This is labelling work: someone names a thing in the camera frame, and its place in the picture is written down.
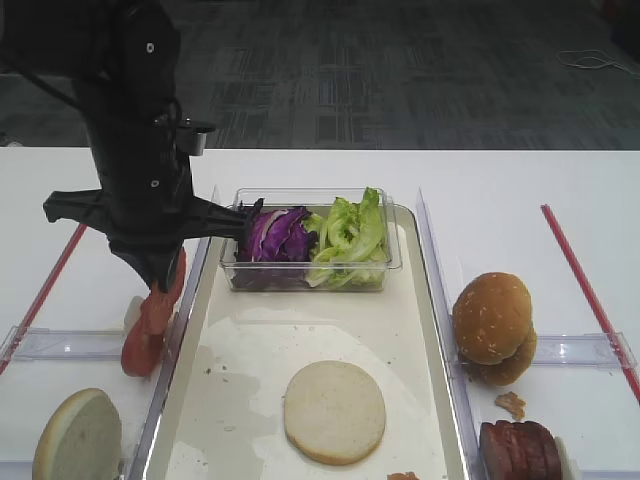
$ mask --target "red stripe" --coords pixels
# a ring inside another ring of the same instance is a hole
[[[36,318],[36,315],[38,315],[38,312],[42,308],[42,305],[44,304],[45,300],[49,296],[49,292],[51,292],[51,289],[53,288],[53,286],[56,283],[56,280],[60,276],[62,269],[67,264],[69,257],[71,257],[71,254],[75,250],[76,246],[78,245],[78,242],[82,238],[82,235],[84,234],[86,229],[87,229],[86,225],[78,225],[78,228],[76,228],[76,231],[73,232],[73,235],[71,235],[71,238],[67,243],[67,246],[64,247],[64,250],[60,254],[60,258],[58,258],[58,261],[56,262],[53,269],[49,273],[49,276],[47,277],[44,284],[42,285],[42,288],[40,288],[38,295],[36,295],[36,298],[34,299],[33,303],[29,307],[29,310],[27,310],[27,314],[22,319],[22,322],[18,327],[18,332],[13,338],[13,343],[11,344],[11,347],[7,352],[7,355],[2,361],[0,361],[0,375],[2,375],[2,373],[9,366],[9,363],[11,363],[11,357],[13,356],[18,346],[20,345],[20,342],[22,341],[22,338],[24,337],[25,333],[27,333],[27,330],[29,330],[29,327],[33,323],[33,320]]]
[[[587,298],[587,301],[591,306],[591,310],[593,310],[594,315],[598,319],[598,323],[600,323],[602,331],[610,335],[610,338],[612,339],[611,343],[613,344],[613,349],[618,356],[618,360],[620,360],[620,365],[622,366],[625,377],[627,377],[627,382],[629,382],[629,386],[631,387],[631,390],[633,390],[633,393],[636,396],[636,400],[638,400],[638,403],[640,403],[640,380],[638,379],[638,374],[636,373],[635,368],[629,366],[631,362],[629,361],[627,352],[622,347],[622,345],[620,345],[618,338],[614,335],[615,331],[613,329],[613,325],[611,325],[611,322],[609,321],[604,308],[602,308],[602,304],[598,300],[598,297],[593,291],[593,288],[591,287],[586,274],[582,270],[580,262],[578,262],[578,258],[573,253],[567,237],[565,237],[564,233],[562,233],[562,228],[560,228],[558,220],[556,220],[555,215],[551,211],[551,207],[549,205],[542,205],[541,208],[542,213],[547,219],[547,223],[549,223],[549,226],[551,227],[551,231],[555,235],[565,258],[567,259],[567,262],[569,262],[569,266],[571,266],[571,270],[573,270],[573,274],[580,284],[580,288],[582,288],[584,296]]]

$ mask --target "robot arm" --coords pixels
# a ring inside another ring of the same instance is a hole
[[[53,192],[48,220],[105,233],[114,255],[165,292],[185,239],[242,242],[262,205],[232,211],[193,195],[189,155],[202,154],[213,126],[183,119],[179,52],[158,0],[0,0],[0,62],[80,110],[100,180],[99,190]],[[75,99],[37,74],[70,78]]]

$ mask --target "sausage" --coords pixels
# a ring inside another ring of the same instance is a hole
[[[186,272],[187,255],[183,248],[178,257],[176,279],[171,290],[163,293],[158,288],[158,283],[154,282],[151,293],[140,306],[140,321],[144,324],[145,332],[160,335],[167,329],[173,307],[182,294]]]
[[[496,422],[496,429],[505,443],[507,452],[509,452],[514,480],[528,480],[529,466],[527,464],[527,455],[513,424],[504,420],[498,420]]]
[[[164,335],[145,333],[142,322],[137,321],[122,347],[120,365],[130,377],[146,377],[160,362],[163,351]]]
[[[514,423],[513,427],[527,456],[528,480],[547,480],[547,465],[537,429],[524,423]]]
[[[560,463],[560,453],[558,452],[558,446],[551,432],[537,422],[524,422],[525,425],[530,425],[531,429],[535,429],[538,434],[538,439],[542,444],[542,451],[544,453],[544,461],[547,467],[548,480],[562,480],[562,464]]]
[[[513,475],[509,452],[498,429],[484,422],[480,426],[480,451],[489,472],[490,480],[517,480]]]

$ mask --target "gray carpet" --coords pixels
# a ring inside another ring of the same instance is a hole
[[[179,96],[216,148],[640,149],[640,81],[559,50],[609,40],[588,0],[165,0]],[[75,112],[0,77],[0,131],[85,145]]]

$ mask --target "white bun slice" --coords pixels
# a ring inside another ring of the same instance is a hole
[[[114,480],[122,423],[111,399],[88,388],[67,398],[49,419],[33,459],[33,480]]]
[[[384,398],[360,367],[326,360],[300,370],[284,398],[289,441],[320,463],[349,465],[373,452],[386,425]]]

